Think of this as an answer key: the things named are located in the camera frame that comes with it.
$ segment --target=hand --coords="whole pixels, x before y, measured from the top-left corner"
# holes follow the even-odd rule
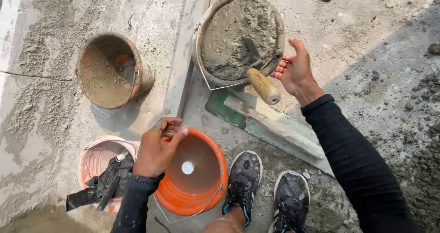
[[[281,81],[286,91],[306,106],[324,95],[311,73],[310,56],[301,40],[289,38],[296,55],[284,54],[271,77]]]
[[[133,174],[158,177],[167,169],[177,146],[189,133],[188,128],[179,126],[181,122],[180,118],[161,118],[142,135]],[[162,141],[164,136],[171,138],[171,141]]]

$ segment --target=black sneaker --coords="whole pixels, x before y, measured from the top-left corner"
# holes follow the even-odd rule
[[[230,205],[243,208],[246,223],[249,225],[253,200],[263,175],[263,162],[253,151],[244,151],[238,154],[229,169],[228,192],[223,204],[222,214],[229,213]]]
[[[304,176],[284,171],[274,189],[275,213],[269,233],[305,232],[305,219],[310,204],[310,191]]]

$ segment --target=white circle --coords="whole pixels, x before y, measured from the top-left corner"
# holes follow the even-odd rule
[[[182,164],[182,172],[184,174],[192,174],[194,172],[194,165],[191,162],[184,162]]]

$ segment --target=trowel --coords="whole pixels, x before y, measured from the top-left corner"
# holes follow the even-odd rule
[[[262,67],[262,59],[256,49],[255,43],[249,38],[243,38],[242,41],[248,48],[250,54],[249,63],[251,63],[251,65],[246,67],[247,79],[264,102],[268,105],[277,104],[280,100],[279,91],[266,76],[259,72],[259,70],[264,67]]]

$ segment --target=trowel blade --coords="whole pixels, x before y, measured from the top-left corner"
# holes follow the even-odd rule
[[[243,38],[243,43],[246,45],[246,47],[249,50],[249,54],[250,54],[249,63],[253,64],[256,61],[261,60],[261,56],[258,53],[258,50],[256,49],[255,43],[251,39]],[[254,66],[254,68],[261,69],[262,63],[263,62],[259,62],[257,65]]]

